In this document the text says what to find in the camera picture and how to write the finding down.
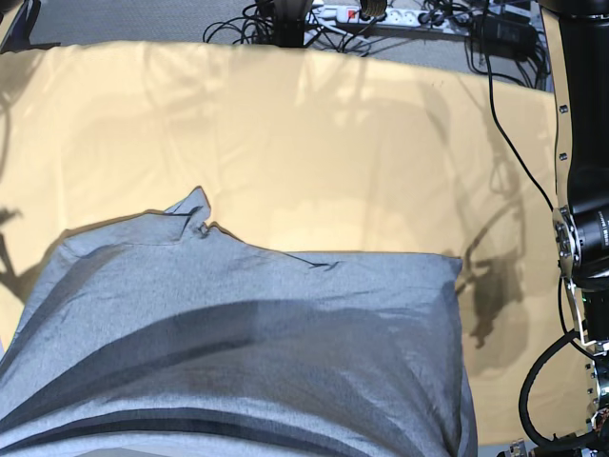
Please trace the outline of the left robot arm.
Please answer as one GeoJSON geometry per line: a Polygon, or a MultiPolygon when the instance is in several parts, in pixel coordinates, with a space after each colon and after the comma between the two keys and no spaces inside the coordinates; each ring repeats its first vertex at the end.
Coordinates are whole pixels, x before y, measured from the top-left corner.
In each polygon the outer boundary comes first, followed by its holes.
{"type": "Polygon", "coordinates": [[[559,254],[560,299],[571,329],[545,350],[521,388],[519,415],[534,453],[608,453],[608,4],[540,2],[557,113],[553,231],[559,254]],[[591,387],[587,430],[546,438],[534,427],[528,400],[543,366],[574,345],[586,357],[591,387]]]}

